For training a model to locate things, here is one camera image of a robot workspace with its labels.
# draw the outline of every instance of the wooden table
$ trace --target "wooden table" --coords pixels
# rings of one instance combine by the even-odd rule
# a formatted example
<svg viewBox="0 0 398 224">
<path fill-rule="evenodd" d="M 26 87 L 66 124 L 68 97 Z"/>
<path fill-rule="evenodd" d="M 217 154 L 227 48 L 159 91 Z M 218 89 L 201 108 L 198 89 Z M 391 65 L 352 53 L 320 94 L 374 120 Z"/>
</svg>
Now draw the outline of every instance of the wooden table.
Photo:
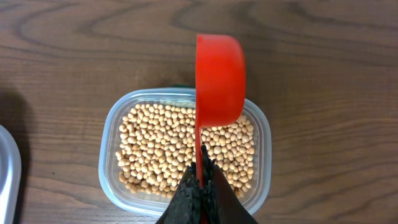
<svg viewBox="0 0 398 224">
<path fill-rule="evenodd" d="M 398 222 L 397 1 L 0 2 L 0 124 L 22 157 L 16 221 L 154 223 L 98 180 L 124 94 L 195 84 L 197 33 L 239 39 L 272 132 L 259 223 Z"/>
</svg>

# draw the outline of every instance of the food storage container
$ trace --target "food storage container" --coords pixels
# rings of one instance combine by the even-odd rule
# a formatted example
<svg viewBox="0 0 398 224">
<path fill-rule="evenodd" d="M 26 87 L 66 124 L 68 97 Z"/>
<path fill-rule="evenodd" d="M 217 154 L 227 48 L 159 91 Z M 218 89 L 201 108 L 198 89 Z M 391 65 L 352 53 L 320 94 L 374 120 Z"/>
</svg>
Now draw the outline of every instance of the food storage container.
<svg viewBox="0 0 398 224">
<path fill-rule="evenodd" d="M 0 125 L 0 223 L 14 220 L 21 177 L 21 156 L 11 134 Z"/>
<path fill-rule="evenodd" d="M 98 174 L 106 196 L 118 207 L 130 212 L 161 216 L 170 199 L 144 192 L 132 194 L 119 181 L 118 160 L 115 152 L 119 150 L 122 117 L 137 103 L 158 103 L 187 108 L 195 107 L 193 88 L 157 88 L 128 93 L 118 100 L 109 112 L 104 126 L 99 155 Z M 245 100 L 243 115 L 254 126 L 254 174 L 250 183 L 252 188 L 239 201 L 250 213 L 256 212 L 265 201 L 271 182 L 271 131 L 264 113 L 251 101 Z"/>
</svg>

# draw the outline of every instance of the clear plastic container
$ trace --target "clear plastic container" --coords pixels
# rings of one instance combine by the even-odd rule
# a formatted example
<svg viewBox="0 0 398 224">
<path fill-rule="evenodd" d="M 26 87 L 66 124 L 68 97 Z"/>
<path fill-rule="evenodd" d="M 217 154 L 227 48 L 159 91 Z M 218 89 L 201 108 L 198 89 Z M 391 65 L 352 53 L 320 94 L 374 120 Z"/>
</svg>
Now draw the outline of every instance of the clear plastic container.
<svg viewBox="0 0 398 224">
<path fill-rule="evenodd" d="M 139 90 L 129 93 L 118 100 L 105 121 L 104 133 L 99 154 L 98 174 L 106 196 L 118 207 L 143 215 L 159 217 L 170 199 L 144 192 L 132 194 L 119 181 L 118 160 L 115 152 L 119 149 L 121 134 L 119 125 L 122 117 L 137 103 L 159 103 L 187 108 L 195 107 L 195 89 L 158 88 Z M 256 212 L 265 201 L 271 182 L 271 131 L 264 113 L 251 101 L 245 100 L 243 115 L 254 126 L 255 150 L 254 174 L 250 183 L 252 188 L 246 192 L 240 202 L 250 213 Z"/>
</svg>

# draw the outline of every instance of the clear container lid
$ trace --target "clear container lid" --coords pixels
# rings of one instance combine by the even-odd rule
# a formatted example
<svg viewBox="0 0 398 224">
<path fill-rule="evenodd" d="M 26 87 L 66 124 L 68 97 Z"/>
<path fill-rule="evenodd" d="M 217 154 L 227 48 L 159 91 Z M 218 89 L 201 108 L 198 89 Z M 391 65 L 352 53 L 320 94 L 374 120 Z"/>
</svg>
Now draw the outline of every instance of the clear container lid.
<svg viewBox="0 0 398 224">
<path fill-rule="evenodd" d="M 21 156 L 14 138 L 0 125 L 0 223 L 12 223 L 21 177 Z"/>
</svg>

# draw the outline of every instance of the measuring cup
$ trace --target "measuring cup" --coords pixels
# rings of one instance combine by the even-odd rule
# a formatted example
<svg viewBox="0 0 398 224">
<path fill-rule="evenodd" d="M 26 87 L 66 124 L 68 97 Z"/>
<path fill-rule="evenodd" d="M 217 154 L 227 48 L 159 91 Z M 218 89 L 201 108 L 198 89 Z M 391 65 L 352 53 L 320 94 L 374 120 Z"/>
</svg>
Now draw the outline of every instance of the measuring cup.
<svg viewBox="0 0 398 224">
<path fill-rule="evenodd" d="M 228 35 L 198 34 L 196 56 L 195 150 L 203 187 L 201 128 L 227 126 L 242 113 L 246 91 L 244 55 Z"/>
</svg>

